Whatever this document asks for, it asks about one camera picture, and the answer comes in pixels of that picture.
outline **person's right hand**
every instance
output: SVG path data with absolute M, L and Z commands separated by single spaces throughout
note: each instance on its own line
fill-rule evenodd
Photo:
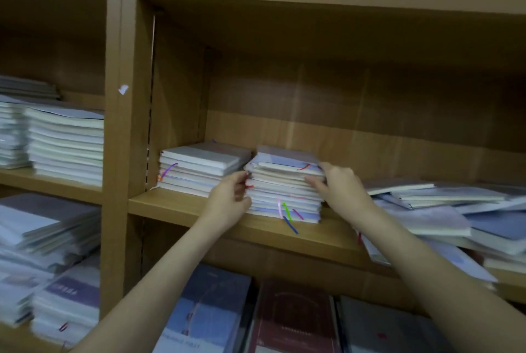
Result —
M 305 181 L 317 189 L 329 206 L 345 220 L 354 223 L 361 213 L 377 207 L 351 169 L 326 162 L 321 162 L 319 166 L 325 172 L 327 184 L 313 176 L 306 176 Z

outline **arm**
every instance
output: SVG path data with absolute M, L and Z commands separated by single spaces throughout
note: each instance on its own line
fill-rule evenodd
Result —
M 154 350 L 188 278 L 217 239 L 250 208 L 245 171 L 224 178 L 210 193 L 190 230 L 79 343 L 74 353 L 149 353 Z
M 377 207 L 351 169 L 306 181 L 389 260 L 458 352 L 526 352 L 526 317 Z

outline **red book cover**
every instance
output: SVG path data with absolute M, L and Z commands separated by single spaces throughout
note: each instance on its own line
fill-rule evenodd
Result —
M 328 293 L 281 280 L 261 286 L 250 353 L 341 353 Z

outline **person's right arm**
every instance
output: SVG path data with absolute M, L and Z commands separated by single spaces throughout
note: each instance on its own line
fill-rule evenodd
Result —
M 526 353 L 526 316 L 376 206 L 351 169 L 320 167 L 327 185 L 306 181 L 389 260 L 458 352 Z

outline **bookshelf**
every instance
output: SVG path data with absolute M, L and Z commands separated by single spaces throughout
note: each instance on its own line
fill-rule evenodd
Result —
M 0 73 L 106 110 L 102 189 L 29 169 L 0 171 L 0 184 L 102 204 L 105 315 L 202 208 L 150 190 L 164 148 L 213 138 L 311 151 L 363 179 L 524 183 L 525 3 L 0 0 Z M 322 217 L 295 236 L 247 215 L 205 261 L 422 312 L 341 219 Z M 526 277 L 496 276 L 526 303 Z

